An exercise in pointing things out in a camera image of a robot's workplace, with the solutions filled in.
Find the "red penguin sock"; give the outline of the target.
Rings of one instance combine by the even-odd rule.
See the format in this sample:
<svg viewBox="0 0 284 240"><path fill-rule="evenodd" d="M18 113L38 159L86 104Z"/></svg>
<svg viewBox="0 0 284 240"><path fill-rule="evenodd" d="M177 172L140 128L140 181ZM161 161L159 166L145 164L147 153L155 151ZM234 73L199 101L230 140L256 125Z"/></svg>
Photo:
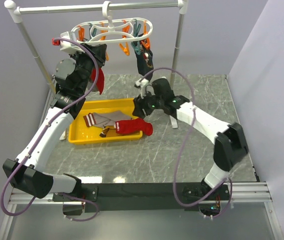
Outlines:
<svg viewBox="0 0 284 240"><path fill-rule="evenodd" d="M91 73L91 81L92 83L95 81L95 77L96 77L96 69L94 68L92 70ZM104 73L103 70L101 68L98 69L98 79L97 79L97 83L96 83L96 89L99 92L100 95L102 95L103 90L104 90L104 81L105 81L105 77L104 77Z"/></svg>

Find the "red sock with stripes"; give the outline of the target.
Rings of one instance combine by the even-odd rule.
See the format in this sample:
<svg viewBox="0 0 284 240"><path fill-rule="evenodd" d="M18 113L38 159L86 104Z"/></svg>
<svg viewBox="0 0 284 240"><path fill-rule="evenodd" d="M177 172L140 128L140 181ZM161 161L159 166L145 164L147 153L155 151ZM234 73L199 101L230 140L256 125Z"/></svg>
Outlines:
<svg viewBox="0 0 284 240"><path fill-rule="evenodd" d="M129 135L138 131L147 136L153 134L153 126L151 123L145 122L142 118L131 120L120 120L115 123L116 132L122 135Z"/></svg>

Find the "white clip hanger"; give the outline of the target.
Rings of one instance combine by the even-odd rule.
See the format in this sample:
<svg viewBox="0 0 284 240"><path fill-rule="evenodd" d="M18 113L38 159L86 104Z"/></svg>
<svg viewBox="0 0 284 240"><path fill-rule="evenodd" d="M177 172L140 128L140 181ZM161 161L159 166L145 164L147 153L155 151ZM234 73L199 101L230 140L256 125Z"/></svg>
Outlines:
<svg viewBox="0 0 284 240"><path fill-rule="evenodd" d="M104 20L82 22L71 30L76 40L91 46L118 44L127 56L130 55L130 48L138 55L143 50L149 51L152 23L142 17L113 19L110 4L110 1L102 4Z"/></svg>

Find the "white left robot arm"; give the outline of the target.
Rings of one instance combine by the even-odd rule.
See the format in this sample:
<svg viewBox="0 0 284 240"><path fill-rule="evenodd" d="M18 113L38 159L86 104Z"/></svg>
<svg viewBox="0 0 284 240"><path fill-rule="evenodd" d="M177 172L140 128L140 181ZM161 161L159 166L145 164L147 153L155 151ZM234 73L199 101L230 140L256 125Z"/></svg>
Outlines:
<svg viewBox="0 0 284 240"><path fill-rule="evenodd" d="M14 160L4 162L2 168L7 176L4 188L12 186L39 199L51 193L64 193L70 201L81 197L79 178L44 172L60 136L78 116L88 93L97 90L98 71L106 62L106 44L77 46L79 49L57 66L57 94L46 119L26 148Z"/></svg>

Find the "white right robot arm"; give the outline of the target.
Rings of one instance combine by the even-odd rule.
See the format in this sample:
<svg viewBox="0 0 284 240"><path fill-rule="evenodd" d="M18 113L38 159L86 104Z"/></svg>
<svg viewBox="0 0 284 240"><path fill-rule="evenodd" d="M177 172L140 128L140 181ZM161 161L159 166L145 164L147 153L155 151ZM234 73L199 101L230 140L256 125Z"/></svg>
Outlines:
<svg viewBox="0 0 284 240"><path fill-rule="evenodd" d="M134 85L140 90L134 98L133 115L139 118L149 116L154 110L187 123L202 133L214 144L214 164L204 178L201 194L211 200L218 193L217 184L228 177L231 169L248 153L249 148L242 126L219 120L195 106L188 98L175 95L166 78L153 82L139 79Z"/></svg>

